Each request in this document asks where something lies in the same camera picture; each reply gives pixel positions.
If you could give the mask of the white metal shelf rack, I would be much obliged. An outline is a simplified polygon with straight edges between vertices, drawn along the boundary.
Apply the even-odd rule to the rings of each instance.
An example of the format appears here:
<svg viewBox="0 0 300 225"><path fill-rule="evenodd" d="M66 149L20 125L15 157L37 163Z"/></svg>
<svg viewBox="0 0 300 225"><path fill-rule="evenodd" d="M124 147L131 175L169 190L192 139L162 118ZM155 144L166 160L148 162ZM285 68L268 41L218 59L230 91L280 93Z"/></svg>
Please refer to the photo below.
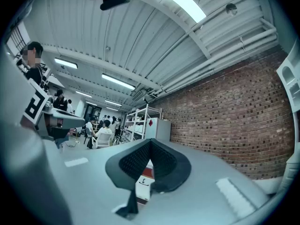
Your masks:
<svg viewBox="0 0 300 225"><path fill-rule="evenodd" d="M153 118L161 118L162 109L152 108L148 104L143 109L136 109L135 112L126 115L124 128L122 129L122 137L132 142L144 139L146 136L147 122Z"/></svg>

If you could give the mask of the wall rack of black items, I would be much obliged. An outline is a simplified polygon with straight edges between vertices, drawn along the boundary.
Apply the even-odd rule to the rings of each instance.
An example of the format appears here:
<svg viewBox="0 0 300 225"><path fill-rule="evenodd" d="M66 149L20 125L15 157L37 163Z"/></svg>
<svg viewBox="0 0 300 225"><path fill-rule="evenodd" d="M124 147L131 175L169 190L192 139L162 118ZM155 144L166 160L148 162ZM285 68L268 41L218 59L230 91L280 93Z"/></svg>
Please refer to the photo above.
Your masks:
<svg viewBox="0 0 300 225"><path fill-rule="evenodd" d="M51 69L44 63L40 63L41 69L42 69L42 80L41 80L41 88L45 91L49 90L49 77L51 76L52 72Z"/></svg>

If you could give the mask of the white drawer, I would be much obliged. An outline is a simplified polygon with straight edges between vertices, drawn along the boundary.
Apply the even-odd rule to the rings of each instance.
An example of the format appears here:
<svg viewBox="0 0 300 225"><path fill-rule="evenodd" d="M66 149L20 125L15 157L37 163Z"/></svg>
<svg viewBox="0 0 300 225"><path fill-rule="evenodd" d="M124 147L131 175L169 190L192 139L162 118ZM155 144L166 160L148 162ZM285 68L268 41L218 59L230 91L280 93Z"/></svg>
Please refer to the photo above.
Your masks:
<svg viewBox="0 0 300 225"><path fill-rule="evenodd" d="M152 161L149 160L144 171L135 183L138 204L145 205L150 199L150 186L155 181Z"/></svg>

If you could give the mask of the ceiling dome sensor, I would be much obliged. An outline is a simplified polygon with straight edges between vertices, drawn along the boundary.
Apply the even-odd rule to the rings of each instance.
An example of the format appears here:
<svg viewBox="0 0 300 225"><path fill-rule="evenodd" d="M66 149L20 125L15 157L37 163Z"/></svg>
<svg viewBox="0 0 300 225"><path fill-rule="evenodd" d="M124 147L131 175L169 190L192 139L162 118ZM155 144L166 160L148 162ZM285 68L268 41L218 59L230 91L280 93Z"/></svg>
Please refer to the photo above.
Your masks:
<svg viewBox="0 0 300 225"><path fill-rule="evenodd" d="M228 4L226 5L226 7L225 7L225 11L226 11L226 13L227 13L228 15L230 15L230 16L235 16L235 15L237 14L237 12L238 12L238 9L237 9L237 7L236 7L235 4L233 4L233 3L228 3Z"/></svg>

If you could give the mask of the ceiling air vent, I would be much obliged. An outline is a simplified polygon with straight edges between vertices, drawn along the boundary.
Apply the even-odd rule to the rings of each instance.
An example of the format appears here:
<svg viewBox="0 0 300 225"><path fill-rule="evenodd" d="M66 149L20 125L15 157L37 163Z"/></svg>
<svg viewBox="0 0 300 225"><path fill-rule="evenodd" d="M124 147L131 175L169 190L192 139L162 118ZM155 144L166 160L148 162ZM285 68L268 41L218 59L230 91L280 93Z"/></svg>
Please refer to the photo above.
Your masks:
<svg viewBox="0 0 300 225"><path fill-rule="evenodd" d="M132 101L133 102L137 102L138 100L140 100L141 98L143 98L144 96L144 92L142 90L136 92L133 97L132 97Z"/></svg>

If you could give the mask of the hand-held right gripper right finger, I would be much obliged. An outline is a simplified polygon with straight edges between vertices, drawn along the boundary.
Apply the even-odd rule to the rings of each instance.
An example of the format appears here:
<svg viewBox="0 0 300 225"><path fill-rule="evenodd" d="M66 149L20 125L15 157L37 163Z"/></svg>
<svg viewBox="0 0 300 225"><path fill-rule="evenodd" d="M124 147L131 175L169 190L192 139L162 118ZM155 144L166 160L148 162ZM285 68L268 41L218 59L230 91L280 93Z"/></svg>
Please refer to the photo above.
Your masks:
<svg viewBox="0 0 300 225"><path fill-rule="evenodd" d="M156 139L150 140L150 160L155 180L150 186L151 193L172 192L191 174L192 166L189 159Z"/></svg>

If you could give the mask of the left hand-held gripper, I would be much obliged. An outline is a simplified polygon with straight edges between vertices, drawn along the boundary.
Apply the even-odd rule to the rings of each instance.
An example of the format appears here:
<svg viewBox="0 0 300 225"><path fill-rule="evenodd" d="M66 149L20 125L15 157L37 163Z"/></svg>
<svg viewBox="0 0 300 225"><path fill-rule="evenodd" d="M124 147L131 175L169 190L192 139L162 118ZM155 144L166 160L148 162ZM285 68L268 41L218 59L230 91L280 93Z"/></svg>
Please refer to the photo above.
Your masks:
<svg viewBox="0 0 300 225"><path fill-rule="evenodd" d="M74 128L85 125L79 116L53 107L51 96L33 80L29 84L35 89L29 105L23 115L35 125L37 133L44 139L63 139Z"/></svg>

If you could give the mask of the bundle of white ceiling pipes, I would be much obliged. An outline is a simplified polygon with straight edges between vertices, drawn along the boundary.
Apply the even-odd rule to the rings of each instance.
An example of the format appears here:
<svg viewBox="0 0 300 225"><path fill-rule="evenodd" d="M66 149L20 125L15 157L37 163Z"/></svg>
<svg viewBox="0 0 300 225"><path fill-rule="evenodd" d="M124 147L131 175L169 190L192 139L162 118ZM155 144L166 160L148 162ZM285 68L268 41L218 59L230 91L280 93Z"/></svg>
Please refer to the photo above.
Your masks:
<svg viewBox="0 0 300 225"><path fill-rule="evenodd" d="M262 33L259 33L251 38L248 38L246 40L241 40L238 44L230 47L230 48L227 48L226 50L222 51L221 53L213 56L212 58L206 60L205 62L197 65L195 68L189 70L188 72L184 73L183 75L181 75L180 77L178 77L177 79L173 80L172 82L168 83L167 85L163 86L160 90L156 91L155 94L158 94L162 91L165 91L167 90L168 88L170 88L171 86L175 85L176 83L182 81L183 79L187 78L188 76L192 75L193 73L201 70L202 68L204 68L205 66L217 61L218 59L221 59L223 58L224 56L227 56L233 52L235 52L236 50L238 49L241 49L243 47L246 47L247 45L251 44L251 43L254 43L262 38L265 38L269 35L272 35L274 33L277 32L277 29L274 25L272 25L270 22L266 21L265 19L263 18L260 18L260 21L266 25L269 29L262 32Z"/></svg>

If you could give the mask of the white refrigerator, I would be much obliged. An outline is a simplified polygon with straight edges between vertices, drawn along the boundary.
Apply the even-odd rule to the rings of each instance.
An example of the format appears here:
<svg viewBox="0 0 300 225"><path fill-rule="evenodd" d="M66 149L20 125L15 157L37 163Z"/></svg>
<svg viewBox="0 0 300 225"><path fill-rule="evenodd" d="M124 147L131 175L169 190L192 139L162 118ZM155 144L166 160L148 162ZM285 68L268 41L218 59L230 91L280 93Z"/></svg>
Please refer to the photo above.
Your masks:
<svg viewBox="0 0 300 225"><path fill-rule="evenodd" d="M145 139L155 138L163 141L170 141L171 136L171 122L168 120L161 120L158 118L148 118L146 122Z"/></svg>

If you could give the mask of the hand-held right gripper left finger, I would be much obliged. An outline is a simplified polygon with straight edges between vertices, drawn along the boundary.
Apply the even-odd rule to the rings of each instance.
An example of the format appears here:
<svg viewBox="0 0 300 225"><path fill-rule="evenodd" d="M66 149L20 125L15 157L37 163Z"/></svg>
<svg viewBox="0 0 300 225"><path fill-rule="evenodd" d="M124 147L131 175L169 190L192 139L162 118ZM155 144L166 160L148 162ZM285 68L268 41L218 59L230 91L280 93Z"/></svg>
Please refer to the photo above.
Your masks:
<svg viewBox="0 0 300 225"><path fill-rule="evenodd" d="M105 171L117 188L130 192L127 204L118 208L116 214L132 219L138 214L138 205L135 184L145 170L150 160L150 140L139 142L122 152L111 156L106 164Z"/></svg>

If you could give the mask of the white office chair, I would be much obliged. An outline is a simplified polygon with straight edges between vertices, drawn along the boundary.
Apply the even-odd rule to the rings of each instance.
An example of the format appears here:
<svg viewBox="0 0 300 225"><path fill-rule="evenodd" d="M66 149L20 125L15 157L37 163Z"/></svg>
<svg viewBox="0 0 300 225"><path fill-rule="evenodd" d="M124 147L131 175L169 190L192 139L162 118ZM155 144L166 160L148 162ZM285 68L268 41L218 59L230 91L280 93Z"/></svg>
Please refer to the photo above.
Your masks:
<svg viewBox="0 0 300 225"><path fill-rule="evenodd" d="M92 138L92 145L96 149L109 147L112 137L112 133L100 133L97 139L95 139L94 137Z"/></svg>

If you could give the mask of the white arched display shelf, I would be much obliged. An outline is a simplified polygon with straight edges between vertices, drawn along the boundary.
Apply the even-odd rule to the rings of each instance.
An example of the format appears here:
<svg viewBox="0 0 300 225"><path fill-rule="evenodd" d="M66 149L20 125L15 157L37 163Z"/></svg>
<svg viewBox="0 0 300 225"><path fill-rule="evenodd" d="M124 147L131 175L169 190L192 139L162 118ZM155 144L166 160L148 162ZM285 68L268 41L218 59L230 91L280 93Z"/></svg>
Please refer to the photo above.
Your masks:
<svg viewBox="0 0 300 225"><path fill-rule="evenodd" d="M287 93L293 113L300 111L300 40L295 43L277 69L277 74Z"/></svg>

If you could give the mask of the person's left forearm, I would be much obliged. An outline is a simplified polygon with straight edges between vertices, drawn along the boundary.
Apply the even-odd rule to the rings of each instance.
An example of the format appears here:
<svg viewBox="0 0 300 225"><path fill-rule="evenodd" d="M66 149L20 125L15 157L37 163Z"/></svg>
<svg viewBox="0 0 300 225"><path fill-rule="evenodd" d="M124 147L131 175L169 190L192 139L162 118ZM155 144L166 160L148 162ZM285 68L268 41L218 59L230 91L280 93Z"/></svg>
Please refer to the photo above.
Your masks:
<svg viewBox="0 0 300 225"><path fill-rule="evenodd" d="M36 131L34 123L32 123L28 118L24 115L21 118L20 125L24 128L28 128L30 130Z"/></svg>

